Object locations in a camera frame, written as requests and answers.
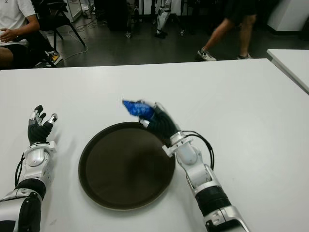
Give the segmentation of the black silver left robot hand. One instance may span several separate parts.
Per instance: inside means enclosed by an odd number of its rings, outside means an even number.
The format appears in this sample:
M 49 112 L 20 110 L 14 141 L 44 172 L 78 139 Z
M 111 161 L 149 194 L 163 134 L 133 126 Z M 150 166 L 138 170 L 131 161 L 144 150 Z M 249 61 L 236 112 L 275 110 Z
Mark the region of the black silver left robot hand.
M 42 105 L 38 105 L 31 112 L 28 120 L 28 141 L 30 145 L 46 143 L 47 137 L 58 120 L 57 114 L 54 113 L 46 122 L 42 123 L 45 117 L 46 113 L 43 113 Z

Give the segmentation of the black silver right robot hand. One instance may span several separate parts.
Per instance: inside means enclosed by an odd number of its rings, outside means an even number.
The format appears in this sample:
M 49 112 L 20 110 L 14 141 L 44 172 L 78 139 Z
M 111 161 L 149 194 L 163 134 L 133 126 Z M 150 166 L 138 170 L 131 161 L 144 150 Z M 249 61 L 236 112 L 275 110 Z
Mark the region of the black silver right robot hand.
M 170 139 L 173 135 L 181 131 L 167 110 L 159 102 L 138 101 L 138 103 L 143 103 L 154 111 L 151 118 L 138 116 L 139 123 L 146 129 L 161 136 L 163 139 Z

